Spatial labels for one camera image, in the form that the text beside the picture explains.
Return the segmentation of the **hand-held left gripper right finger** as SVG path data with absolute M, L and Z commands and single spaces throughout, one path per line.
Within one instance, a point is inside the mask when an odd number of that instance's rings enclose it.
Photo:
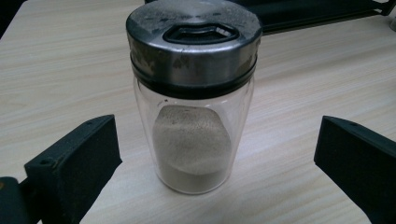
M 314 162 L 372 224 L 396 224 L 396 142 L 356 122 L 325 116 Z

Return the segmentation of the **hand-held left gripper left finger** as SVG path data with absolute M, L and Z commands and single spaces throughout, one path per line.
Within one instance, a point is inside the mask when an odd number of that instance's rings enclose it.
M 115 117 L 83 122 L 24 165 L 34 218 L 79 224 L 120 164 Z

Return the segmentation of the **glass shaker jar metal lid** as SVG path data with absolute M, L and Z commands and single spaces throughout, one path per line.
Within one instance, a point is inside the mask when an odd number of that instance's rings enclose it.
M 126 20 L 134 95 L 157 176 L 185 194 L 230 175 L 262 28 L 227 0 L 155 0 Z

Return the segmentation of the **black metal rack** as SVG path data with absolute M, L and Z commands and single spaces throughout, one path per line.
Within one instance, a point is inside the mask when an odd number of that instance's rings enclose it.
M 145 0 L 136 17 L 146 30 L 179 40 L 276 34 L 375 15 L 396 0 Z

